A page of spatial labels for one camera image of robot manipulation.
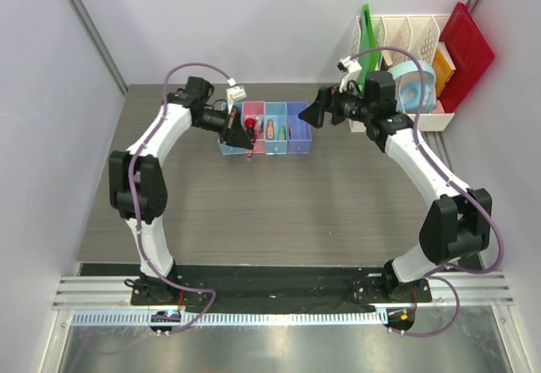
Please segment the red black stamp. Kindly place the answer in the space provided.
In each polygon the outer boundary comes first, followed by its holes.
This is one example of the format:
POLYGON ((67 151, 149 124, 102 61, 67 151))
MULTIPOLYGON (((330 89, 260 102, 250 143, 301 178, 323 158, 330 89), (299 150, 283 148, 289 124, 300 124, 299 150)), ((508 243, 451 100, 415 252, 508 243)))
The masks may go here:
POLYGON ((244 127, 246 128, 247 134, 252 137, 255 134, 255 126, 257 122, 254 118, 246 118, 244 120, 244 127))

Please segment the dark red pink pen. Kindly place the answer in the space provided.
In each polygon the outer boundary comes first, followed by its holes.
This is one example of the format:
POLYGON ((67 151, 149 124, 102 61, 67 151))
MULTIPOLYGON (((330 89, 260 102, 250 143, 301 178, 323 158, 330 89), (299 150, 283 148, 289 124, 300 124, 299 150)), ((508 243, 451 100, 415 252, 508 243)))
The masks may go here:
POLYGON ((246 154, 247 161, 250 162, 252 157, 253 157, 254 148, 255 148, 256 141, 257 141, 257 131, 255 130, 254 125, 248 126, 246 131, 247 131, 247 134, 248 134, 248 136, 250 138, 250 141, 251 141, 251 144, 252 144, 252 148, 249 149, 248 153, 246 154))

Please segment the light blue drawer box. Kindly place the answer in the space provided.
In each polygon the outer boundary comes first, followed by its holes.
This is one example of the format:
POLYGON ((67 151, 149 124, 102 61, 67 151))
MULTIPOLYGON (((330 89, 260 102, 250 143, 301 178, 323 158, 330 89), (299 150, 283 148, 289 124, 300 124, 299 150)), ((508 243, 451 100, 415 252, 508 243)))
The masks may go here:
MULTIPOLYGON (((233 109, 238 110, 238 115, 241 115, 243 118, 243 103, 238 102, 233 105, 233 109)), ((228 145, 223 145, 221 142, 221 132, 219 133, 218 137, 218 145, 221 153, 225 156, 232 156, 232 155, 242 155, 245 153, 246 150, 240 149, 240 148, 234 148, 228 145)))

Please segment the pink drawer box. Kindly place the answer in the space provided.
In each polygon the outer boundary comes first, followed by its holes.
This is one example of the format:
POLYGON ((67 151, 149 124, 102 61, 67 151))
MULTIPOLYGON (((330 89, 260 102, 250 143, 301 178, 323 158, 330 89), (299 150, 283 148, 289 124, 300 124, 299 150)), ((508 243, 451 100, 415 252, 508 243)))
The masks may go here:
MULTIPOLYGON (((254 118, 263 116, 265 119, 265 103, 263 101, 245 101, 243 103, 243 125, 246 118, 254 118)), ((264 123, 262 127, 255 126, 257 131, 257 141, 254 148, 254 154, 263 154, 265 152, 265 135, 264 123)))

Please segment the sky blue drawer box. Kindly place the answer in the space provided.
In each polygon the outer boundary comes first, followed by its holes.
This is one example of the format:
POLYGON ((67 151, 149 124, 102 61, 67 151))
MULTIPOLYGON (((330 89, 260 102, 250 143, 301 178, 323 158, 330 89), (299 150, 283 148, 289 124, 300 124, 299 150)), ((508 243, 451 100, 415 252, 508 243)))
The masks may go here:
POLYGON ((281 126, 286 127, 287 135, 287 104, 285 102, 265 102, 265 154, 267 155, 285 155, 287 153, 287 140, 278 140, 278 131, 281 126), (275 125, 275 139, 267 140, 266 130, 267 121, 272 119, 275 125))

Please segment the purple drawer box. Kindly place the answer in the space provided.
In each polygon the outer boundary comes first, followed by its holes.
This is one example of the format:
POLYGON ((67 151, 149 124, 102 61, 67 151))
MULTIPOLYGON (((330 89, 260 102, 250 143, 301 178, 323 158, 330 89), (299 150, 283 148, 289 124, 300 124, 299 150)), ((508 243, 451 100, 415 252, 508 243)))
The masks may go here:
POLYGON ((311 127, 298 115, 308 107, 306 101, 289 101, 287 103, 287 154, 308 155, 312 145, 311 127))

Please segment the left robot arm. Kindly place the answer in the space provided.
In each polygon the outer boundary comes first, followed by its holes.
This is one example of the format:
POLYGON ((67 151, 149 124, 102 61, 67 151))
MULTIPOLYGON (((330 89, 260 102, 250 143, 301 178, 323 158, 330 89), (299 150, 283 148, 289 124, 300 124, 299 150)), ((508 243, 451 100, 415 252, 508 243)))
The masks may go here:
POLYGON ((162 219, 168 201, 162 166, 176 142, 197 128, 217 134, 224 145, 244 150, 253 146, 235 106, 246 91, 234 80, 227 84, 226 106, 219 110, 208 102, 214 86, 189 77, 183 88, 165 92, 156 118, 136 142, 109 156, 110 204, 130 228, 140 258, 139 278, 126 282, 137 303, 171 304, 181 291, 162 219))

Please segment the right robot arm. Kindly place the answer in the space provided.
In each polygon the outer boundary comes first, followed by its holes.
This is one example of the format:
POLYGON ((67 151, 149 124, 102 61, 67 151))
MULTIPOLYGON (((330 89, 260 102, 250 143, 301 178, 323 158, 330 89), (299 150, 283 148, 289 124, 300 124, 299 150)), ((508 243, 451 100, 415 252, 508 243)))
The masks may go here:
POLYGON ((414 130, 413 121, 397 111, 396 85, 390 73, 368 74, 359 94, 352 88, 322 86, 298 117, 319 129, 326 113, 334 125, 347 119, 363 123, 369 139, 402 168, 428 206, 418 243, 383 267, 380 286, 386 298, 403 301, 438 267, 488 248, 490 194, 453 178, 414 130))

